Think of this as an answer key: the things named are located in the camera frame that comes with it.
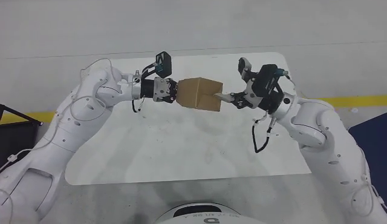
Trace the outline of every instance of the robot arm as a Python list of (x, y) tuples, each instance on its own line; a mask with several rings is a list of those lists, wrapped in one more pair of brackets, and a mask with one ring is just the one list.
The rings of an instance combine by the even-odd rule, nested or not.
[(272, 117), (270, 127), (277, 122), (286, 128), (298, 142), (312, 173), (338, 201), (347, 223), (387, 223), (383, 200), (373, 190), (364, 152), (334, 108), (321, 100), (282, 92), (278, 79), (290, 78), (276, 65), (264, 65), (259, 73), (251, 72), (251, 68), (248, 60), (241, 58), (238, 71), (246, 89), (216, 96), (237, 108), (259, 107)]
[[(152, 73), (160, 77), (146, 79)], [(157, 55), (156, 62), (142, 74), (123, 74), (112, 66), (90, 72), (60, 104), (36, 146), (0, 173), (0, 222), (10, 220), (10, 209), (13, 223), (37, 223), (42, 219), (53, 205), (68, 161), (101, 129), (114, 105), (143, 97), (172, 103), (177, 84), (164, 79), (171, 73), (171, 57), (165, 52)], [(127, 82), (126, 87), (119, 85), (122, 80)], [(8, 160), (13, 162), (15, 156)]]

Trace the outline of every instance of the brown cardboard box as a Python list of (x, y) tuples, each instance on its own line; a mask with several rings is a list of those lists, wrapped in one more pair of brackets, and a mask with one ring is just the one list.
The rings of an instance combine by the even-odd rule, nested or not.
[(213, 96), (222, 93), (223, 83), (195, 77), (178, 82), (177, 97), (182, 107), (198, 110), (220, 111), (221, 101)]

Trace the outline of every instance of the white table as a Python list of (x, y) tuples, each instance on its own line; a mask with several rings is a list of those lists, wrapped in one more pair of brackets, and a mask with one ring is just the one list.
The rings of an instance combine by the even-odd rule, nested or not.
[[(288, 69), (278, 53), (245, 53), (172, 57), (172, 78), (205, 77), (223, 82), (223, 93), (240, 92), (246, 83), (238, 73), (238, 59), (247, 58), (258, 71), (263, 64)], [(119, 59), (112, 64), (133, 73), (154, 58)], [(282, 89), (294, 93), (286, 79)], [(140, 114), (130, 102), (115, 106), (102, 129), (70, 160), (66, 180), (72, 185), (220, 179), (310, 173), (297, 143), (280, 125), (261, 153), (253, 150), (252, 118), (260, 109), (238, 110), (222, 103), (209, 112), (145, 100)], [(270, 119), (256, 127), (257, 144), (263, 144)]]

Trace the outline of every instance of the gray floor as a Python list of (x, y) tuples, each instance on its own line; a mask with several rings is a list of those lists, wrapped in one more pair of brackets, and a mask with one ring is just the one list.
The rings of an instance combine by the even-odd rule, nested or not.
[(268, 224), (342, 224), (311, 174), (182, 182), (64, 185), (41, 223), (153, 223), (169, 209), (216, 202)]
[[(54, 110), (93, 60), (162, 50), (174, 56), (277, 51), (308, 97), (385, 94), (386, 1), (0, 0), (0, 103), (23, 112)], [(386, 108), (340, 111), (350, 127)], [(342, 223), (310, 174), (64, 184), (42, 223), (152, 223), (176, 205), (203, 200), (268, 224)]]

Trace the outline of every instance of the yellow tape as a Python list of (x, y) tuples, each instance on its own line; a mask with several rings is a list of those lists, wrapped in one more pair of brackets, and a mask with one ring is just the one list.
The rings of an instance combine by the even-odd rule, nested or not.
[[(387, 95), (381, 96), (351, 96), (351, 97), (333, 97), (333, 98), (319, 98), (324, 100), (333, 107), (382, 107), (387, 106)], [(41, 122), (51, 122), (54, 112), (34, 112), (27, 113), (34, 119)], [(15, 116), (14, 114), (4, 114), (0, 120), (1, 124), (24, 121), (23, 118)]]
[(320, 98), (333, 107), (382, 107), (387, 106), (387, 95)]
[[(33, 113), (27, 113), (26, 115), (32, 117), (33, 119), (39, 120), (41, 122), (51, 122), (52, 118), (54, 117), (54, 112), (33, 112)], [(23, 121), (26, 121), (26, 120), (14, 114), (4, 113), (0, 120), (0, 125), (13, 123), (13, 122), (23, 122)]]

